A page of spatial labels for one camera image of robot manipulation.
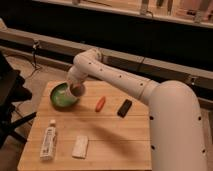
chair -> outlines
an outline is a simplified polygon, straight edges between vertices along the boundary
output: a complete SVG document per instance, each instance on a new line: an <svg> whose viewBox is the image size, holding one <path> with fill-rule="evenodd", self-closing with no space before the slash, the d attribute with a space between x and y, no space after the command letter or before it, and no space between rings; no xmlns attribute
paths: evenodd
<svg viewBox="0 0 213 171"><path fill-rule="evenodd" d="M0 148L10 135L16 140L26 143L26 139L15 132L15 129L36 116L36 112L11 121L15 106L12 102L30 100L32 93L23 87L25 80L19 70L14 70L0 52Z"/></svg>

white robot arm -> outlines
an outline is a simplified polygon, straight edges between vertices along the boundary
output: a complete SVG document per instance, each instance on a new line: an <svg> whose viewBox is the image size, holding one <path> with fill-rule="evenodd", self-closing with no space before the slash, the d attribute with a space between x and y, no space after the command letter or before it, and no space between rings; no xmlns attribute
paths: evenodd
<svg viewBox="0 0 213 171"><path fill-rule="evenodd" d="M201 112L194 92L178 81L157 83L102 64L98 49L74 58L69 85L88 75L104 80L149 106L153 171L207 171Z"/></svg>

black object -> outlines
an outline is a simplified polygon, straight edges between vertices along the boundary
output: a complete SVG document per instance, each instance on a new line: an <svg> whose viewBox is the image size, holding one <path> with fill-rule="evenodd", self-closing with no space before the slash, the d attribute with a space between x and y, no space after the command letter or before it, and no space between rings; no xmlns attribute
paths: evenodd
<svg viewBox="0 0 213 171"><path fill-rule="evenodd" d="M163 5L164 0L157 0L156 6L161 7Z"/></svg>
<svg viewBox="0 0 213 171"><path fill-rule="evenodd" d="M19 70L13 70L0 52L0 148L7 136L11 135L18 141L27 140L15 132L15 129L36 116L36 112L11 122L15 106L12 102L30 100L32 93L23 87L25 80L19 75Z"/></svg>
<svg viewBox="0 0 213 171"><path fill-rule="evenodd" d="M210 132L211 132L212 144L213 144L213 110L209 112L209 125L210 125Z"/></svg>
<svg viewBox="0 0 213 171"><path fill-rule="evenodd" d="M132 106L132 101L126 99L117 112L118 116L124 118L131 106Z"/></svg>

wooden table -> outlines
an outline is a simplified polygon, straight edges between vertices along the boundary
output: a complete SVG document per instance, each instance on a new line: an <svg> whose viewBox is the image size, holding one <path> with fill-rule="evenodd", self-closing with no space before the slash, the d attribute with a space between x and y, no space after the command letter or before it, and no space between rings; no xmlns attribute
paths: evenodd
<svg viewBox="0 0 213 171"><path fill-rule="evenodd" d="M103 81L87 81L86 93L69 109L57 111L51 105L50 92L60 82L49 82L43 93L37 117L21 156L18 170L151 170L148 109L145 105ZM101 112L94 108L106 96ZM123 119L117 110L125 99L133 101ZM44 131L55 119L58 131L55 158L39 158ZM89 137L86 159L72 157L76 136Z"/></svg>

white eraser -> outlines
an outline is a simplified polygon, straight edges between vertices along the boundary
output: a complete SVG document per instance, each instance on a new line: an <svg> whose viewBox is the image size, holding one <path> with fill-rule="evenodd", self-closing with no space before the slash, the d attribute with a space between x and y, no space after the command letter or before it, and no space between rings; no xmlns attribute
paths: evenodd
<svg viewBox="0 0 213 171"><path fill-rule="evenodd" d="M85 159L87 154L89 139L85 135L79 135L72 151L72 156L75 158Z"/></svg>

